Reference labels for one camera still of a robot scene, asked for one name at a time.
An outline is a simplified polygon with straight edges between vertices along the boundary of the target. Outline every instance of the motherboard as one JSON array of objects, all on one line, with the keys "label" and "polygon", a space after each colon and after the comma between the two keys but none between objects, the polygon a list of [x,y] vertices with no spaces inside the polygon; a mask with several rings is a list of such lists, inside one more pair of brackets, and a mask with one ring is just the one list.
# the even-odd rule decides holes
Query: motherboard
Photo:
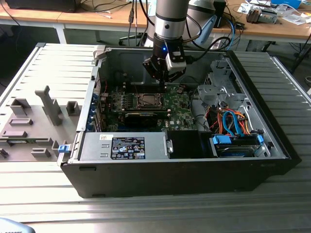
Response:
[{"label": "motherboard", "polygon": [[104,98],[106,132],[196,130],[184,86],[168,85],[159,92],[138,85],[116,86]]}]

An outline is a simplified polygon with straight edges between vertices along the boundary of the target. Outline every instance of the circuit board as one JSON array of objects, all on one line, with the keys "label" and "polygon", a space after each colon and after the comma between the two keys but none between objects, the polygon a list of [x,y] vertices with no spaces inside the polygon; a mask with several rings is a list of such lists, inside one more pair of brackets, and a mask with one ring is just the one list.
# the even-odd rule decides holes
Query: circuit board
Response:
[{"label": "circuit board", "polygon": [[163,130],[196,130],[189,110],[188,92],[177,92],[179,85],[169,85],[164,93],[125,93],[121,87],[109,92],[108,108],[103,114],[107,132],[134,132],[138,129],[127,127],[127,115],[145,114],[156,116],[154,127],[140,129],[144,132]]}]

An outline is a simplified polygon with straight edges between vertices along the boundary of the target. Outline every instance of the warning label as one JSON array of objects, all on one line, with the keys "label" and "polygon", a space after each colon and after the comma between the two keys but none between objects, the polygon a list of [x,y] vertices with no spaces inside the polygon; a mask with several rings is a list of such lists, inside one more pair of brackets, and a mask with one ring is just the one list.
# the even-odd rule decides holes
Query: warning label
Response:
[{"label": "warning label", "polygon": [[145,159],[144,137],[112,138],[111,159]]}]

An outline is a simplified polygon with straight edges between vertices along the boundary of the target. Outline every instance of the wooden desk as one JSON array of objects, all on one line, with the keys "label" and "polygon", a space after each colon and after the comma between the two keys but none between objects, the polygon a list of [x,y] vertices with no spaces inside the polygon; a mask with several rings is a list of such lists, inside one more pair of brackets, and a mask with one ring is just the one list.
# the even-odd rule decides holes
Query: wooden desk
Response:
[{"label": "wooden desk", "polygon": [[[13,10],[2,0],[5,9],[23,26],[52,27],[57,30],[61,43],[66,43],[64,29],[83,29],[96,31],[128,31],[128,16],[131,4],[111,10],[111,19],[96,13],[87,12],[79,9],[76,13],[61,13],[55,11],[39,10]],[[94,0],[94,4],[110,2],[110,0]],[[309,24],[300,26],[289,23],[281,18],[276,24],[251,24],[246,22],[246,14],[237,13],[238,6],[243,0],[228,0],[229,8],[232,15],[237,21],[245,24],[245,30],[241,36],[242,39],[264,40],[264,41],[282,41],[304,43],[311,33]],[[117,0],[114,4],[102,6],[99,9],[107,9],[126,3],[125,0]],[[92,7],[90,2],[85,7]],[[303,6],[300,11],[311,10],[311,6]],[[0,24],[15,25],[16,23],[0,6]],[[146,27],[146,18],[138,4],[138,32],[143,32]],[[224,24],[223,27],[212,30],[214,37],[228,35],[230,28]]]},{"label": "wooden desk", "polygon": [[[256,39],[256,40],[271,40],[268,38],[278,38],[281,41],[293,42],[293,39],[306,40],[311,33],[310,24],[295,25],[282,18],[278,18],[276,24],[270,23],[258,23],[252,24],[246,22],[246,14],[236,12],[239,5],[244,2],[243,0],[228,0],[229,9],[234,18],[238,22],[245,24],[245,29],[242,34],[242,38]],[[299,11],[311,11],[311,6],[302,5]],[[230,29],[227,26],[223,26],[220,29],[213,29],[214,33],[230,33]]]},{"label": "wooden desk", "polygon": [[[57,23],[61,12],[58,11],[39,11],[39,10],[14,10],[10,9],[5,0],[2,4],[6,11],[14,17],[17,21],[36,21],[36,22],[53,22]],[[12,20],[12,18],[5,12],[0,5],[0,19]]]},{"label": "wooden desk", "polygon": [[[99,3],[105,3],[105,2],[111,2],[111,0],[94,0],[95,5]],[[97,10],[112,8],[112,7],[122,5],[125,3],[126,3],[125,0],[117,0],[113,4],[98,7]],[[93,11],[91,2],[85,3],[84,8],[89,9],[90,11]],[[128,17],[129,17],[131,8],[132,8],[132,4],[128,4],[126,6],[110,10],[111,14],[101,13],[103,15],[111,16],[112,18],[106,18],[97,13],[88,12],[80,8],[74,14],[73,13],[62,13],[58,17],[57,21],[59,23],[88,24],[88,25],[90,24],[90,25],[117,26],[117,27],[128,28],[129,26]],[[138,3],[137,4],[137,27],[145,29],[146,26],[147,26],[146,17],[141,9],[140,4]]]}]

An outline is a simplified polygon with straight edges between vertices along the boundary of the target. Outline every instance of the blue cable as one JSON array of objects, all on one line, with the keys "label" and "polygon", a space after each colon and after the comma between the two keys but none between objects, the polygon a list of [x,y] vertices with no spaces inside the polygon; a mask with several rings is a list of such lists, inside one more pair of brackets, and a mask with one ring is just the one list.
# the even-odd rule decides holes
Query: blue cable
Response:
[{"label": "blue cable", "polygon": [[227,111],[227,112],[225,112],[224,115],[223,115],[223,125],[224,125],[224,129],[225,129],[229,134],[231,134],[231,136],[234,136],[234,133],[233,133],[230,129],[228,129],[228,127],[227,127],[226,124],[225,124],[225,118],[226,118],[226,116],[227,116],[229,113],[233,116],[234,126],[235,126],[235,129],[236,129],[237,133],[238,133],[241,137],[243,137],[244,134],[243,134],[242,130],[239,128],[238,118],[237,118],[237,116],[234,114],[234,112],[232,112],[232,111]]},{"label": "blue cable", "polygon": [[227,19],[227,18],[226,18],[226,20],[230,23],[231,29],[232,29],[232,38],[231,38],[231,42],[230,42],[230,44],[229,44],[229,47],[227,48],[227,50],[229,50],[230,47],[231,47],[231,45],[232,45],[232,43],[233,43],[233,39],[234,39],[234,35],[235,35],[235,30],[234,30],[233,23],[232,23],[229,19]]}]

